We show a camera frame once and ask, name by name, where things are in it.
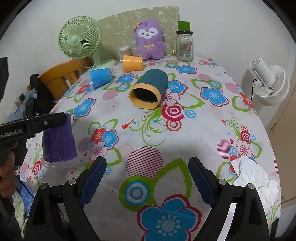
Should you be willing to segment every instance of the blue cup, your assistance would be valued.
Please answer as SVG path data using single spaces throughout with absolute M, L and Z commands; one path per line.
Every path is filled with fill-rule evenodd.
M 90 87 L 92 90 L 95 90 L 112 81 L 110 69 L 90 70 L 89 75 L 91 77 Z

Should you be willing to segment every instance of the human hand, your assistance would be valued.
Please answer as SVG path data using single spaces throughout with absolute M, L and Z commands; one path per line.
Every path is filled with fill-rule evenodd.
M 12 149 L 17 147 L 17 143 L 12 145 Z M 15 155 L 13 151 L 9 151 L 7 160 L 4 166 L 0 167 L 0 195 L 4 198 L 10 197 L 15 192 L 15 171 L 13 166 L 15 164 Z

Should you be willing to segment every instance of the orange cup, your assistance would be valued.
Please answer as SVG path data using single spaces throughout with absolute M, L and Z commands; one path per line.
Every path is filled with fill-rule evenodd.
M 122 67 L 124 72 L 143 70 L 143 57 L 124 55 L 122 57 Z

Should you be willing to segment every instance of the gripper logo text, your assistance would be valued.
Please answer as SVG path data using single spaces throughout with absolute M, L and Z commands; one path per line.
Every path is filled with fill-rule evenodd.
M 22 133 L 22 129 L 18 129 L 18 130 L 11 131 L 11 132 L 6 132 L 6 133 L 0 135 L 0 139 L 10 137 L 10 136 L 14 136 L 14 135 L 19 134 L 19 133 Z

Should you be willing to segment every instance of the chair backrest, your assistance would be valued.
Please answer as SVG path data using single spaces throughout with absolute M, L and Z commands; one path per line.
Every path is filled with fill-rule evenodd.
M 81 59 L 79 61 L 83 66 L 89 66 L 89 59 Z M 56 100 L 59 100 L 69 89 L 63 77 L 68 79 L 70 84 L 73 85 L 79 78 L 76 71 L 80 70 L 82 73 L 87 71 L 87 68 L 82 67 L 79 61 L 72 59 L 69 62 L 54 66 L 39 77 Z

